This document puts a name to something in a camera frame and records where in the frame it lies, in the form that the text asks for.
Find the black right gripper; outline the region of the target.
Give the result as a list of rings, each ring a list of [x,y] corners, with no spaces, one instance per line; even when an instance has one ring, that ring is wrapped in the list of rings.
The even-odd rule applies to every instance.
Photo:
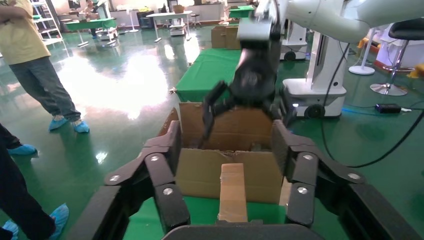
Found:
[[[285,127],[296,120],[297,108],[282,96],[275,98],[281,42],[247,42],[240,46],[241,55],[232,83],[228,86],[225,81],[219,81],[203,99],[204,129],[199,148],[209,139],[215,117],[233,108],[231,98],[216,103],[228,88],[236,105],[260,107],[264,104],[264,113],[273,121],[281,120]]]

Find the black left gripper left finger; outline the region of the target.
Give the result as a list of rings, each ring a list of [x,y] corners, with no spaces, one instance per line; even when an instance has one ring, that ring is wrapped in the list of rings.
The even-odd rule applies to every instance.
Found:
[[[188,207],[175,180],[182,150],[177,120],[149,139],[139,156],[108,174],[67,235],[68,240],[122,240],[130,216],[153,199],[164,234],[189,225]]]

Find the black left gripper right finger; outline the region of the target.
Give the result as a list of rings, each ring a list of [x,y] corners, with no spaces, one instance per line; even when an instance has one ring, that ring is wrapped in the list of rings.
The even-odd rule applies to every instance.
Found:
[[[274,120],[271,150],[291,183],[286,222],[310,228],[315,201],[337,215],[352,240],[418,240],[420,235],[366,178],[326,157],[307,137]]]

